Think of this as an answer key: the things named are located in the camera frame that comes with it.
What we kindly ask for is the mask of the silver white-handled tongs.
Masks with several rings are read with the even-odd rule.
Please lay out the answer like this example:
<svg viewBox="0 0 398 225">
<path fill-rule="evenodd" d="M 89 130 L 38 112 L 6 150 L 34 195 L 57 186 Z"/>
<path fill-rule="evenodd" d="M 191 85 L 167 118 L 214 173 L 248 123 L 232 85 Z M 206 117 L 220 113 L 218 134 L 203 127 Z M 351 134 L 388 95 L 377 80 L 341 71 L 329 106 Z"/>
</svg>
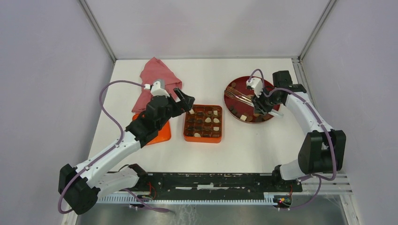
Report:
<svg viewBox="0 0 398 225">
<path fill-rule="evenodd" d="M 254 104 L 251 98 L 233 87 L 228 86 L 224 91 L 224 95 L 229 98 L 235 99 L 239 102 L 245 103 L 246 105 L 249 105 L 254 108 Z M 274 109 L 272 109 L 270 112 L 267 112 L 267 114 L 272 115 L 274 117 L 283 117 L 283 113 L 278 112 Z"/>
</svg>

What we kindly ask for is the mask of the orange chocolate box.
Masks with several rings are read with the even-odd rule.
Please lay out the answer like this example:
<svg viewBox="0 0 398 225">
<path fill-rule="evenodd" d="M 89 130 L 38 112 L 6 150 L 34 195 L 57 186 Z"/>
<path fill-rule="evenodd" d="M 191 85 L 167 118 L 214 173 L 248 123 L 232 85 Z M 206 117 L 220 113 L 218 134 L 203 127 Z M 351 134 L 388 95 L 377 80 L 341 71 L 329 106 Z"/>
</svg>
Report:
<svg viewBox="0 0 398 225">
<path fill-rule="evenodd" d="M 219 105 L 193 105 L 194 114 L 186 113 L 183 125 L 183 137 L 187 142 L 193 143 L 220 143 L 222 141 L 222 107 Z M 205 122 L 206 118 L 211 118 L 211 122 Z M 219 123 L 214 123 L 213 119 L 218 118 Z M 214 131 L 213 127 L 219 127 L 219 131 Z"/>
</svg>

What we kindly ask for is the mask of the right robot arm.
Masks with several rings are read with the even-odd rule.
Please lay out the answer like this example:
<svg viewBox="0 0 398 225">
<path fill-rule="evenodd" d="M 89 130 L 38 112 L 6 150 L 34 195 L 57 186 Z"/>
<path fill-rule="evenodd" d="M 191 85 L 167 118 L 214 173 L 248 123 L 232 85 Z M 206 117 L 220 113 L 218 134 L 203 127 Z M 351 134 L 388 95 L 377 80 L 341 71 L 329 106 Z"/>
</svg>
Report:
<svg viewBox="0 0 398 225">
<path fill-rule="evenodd" d="M 315 109 L 302 84 L 293 84 L 289 71 L 272 74 L 273 86 L 265 84 L 263 76 L 250 75 L 246 87 L 254 92 L 251 102 L 254 113 L 282 116 L 274 110 L 276 105 L 284 105 L 295 117 L 305 138 L 297 159 L 279 165 L 279 174 L 271 178 L 271 186 L 276 191 L 284 191 L 290 180 L 304 181 L 313 176 L 321 180 L 333 181 L 341 170 L 344 159 L 346 134 L 329 125 Z"/>
</svg>

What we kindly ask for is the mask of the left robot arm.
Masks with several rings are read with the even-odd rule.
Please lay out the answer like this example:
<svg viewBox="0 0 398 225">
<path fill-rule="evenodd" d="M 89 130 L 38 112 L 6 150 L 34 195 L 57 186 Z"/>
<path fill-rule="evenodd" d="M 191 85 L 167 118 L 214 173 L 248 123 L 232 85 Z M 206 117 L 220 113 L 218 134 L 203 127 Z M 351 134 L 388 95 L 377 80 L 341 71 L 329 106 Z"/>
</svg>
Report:
<svg viewBox="0 0 398 225">
<path fill-rule="evenodd" d="M 186 95 L 179 88 L 174 88 L 173 92 L 179 101 L 175 101 L 165 89 L 152 90 L 152 98 L 145 110 L 126 128 L 119 128 L 119 138 L 94 157 L 76 166 L 66 164 L 60 169 L 58 210 L 61 214 L 74 212 L 82 215 L 104 196 L 126 188 L 136 191 L 146 188 L 147 177 L 132 168 L 116 173 L 109 171 L 152 141 L 171 118 L 193 108 L 194 97 Z"/>
</svg>

